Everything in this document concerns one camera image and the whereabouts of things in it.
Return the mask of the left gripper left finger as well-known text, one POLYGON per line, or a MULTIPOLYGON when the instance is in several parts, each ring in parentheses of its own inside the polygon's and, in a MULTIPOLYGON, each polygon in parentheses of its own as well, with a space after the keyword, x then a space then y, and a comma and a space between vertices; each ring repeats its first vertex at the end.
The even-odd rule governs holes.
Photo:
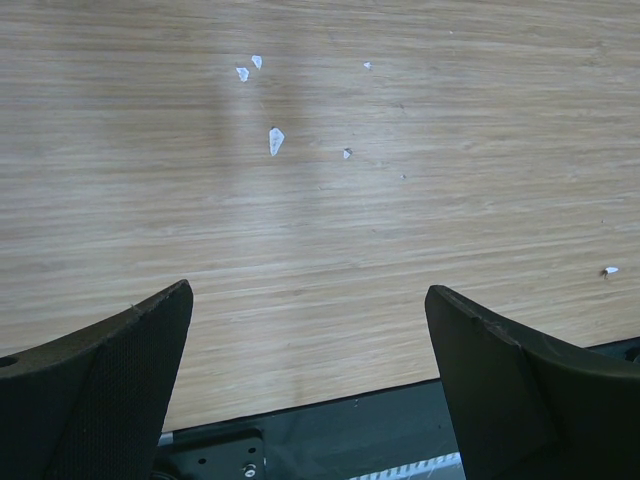
POLYGON ((192 318, 181 280, 1 359, 4 479, 148 479, 192 318))

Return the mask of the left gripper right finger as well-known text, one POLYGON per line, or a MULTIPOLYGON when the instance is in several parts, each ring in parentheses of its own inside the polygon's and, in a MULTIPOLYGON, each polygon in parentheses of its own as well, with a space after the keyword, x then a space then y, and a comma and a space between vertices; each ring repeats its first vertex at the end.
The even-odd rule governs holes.
POLYGON ((637 338, 578 347, 442 285, 425 313, 467 478, 638 478, 637 338))

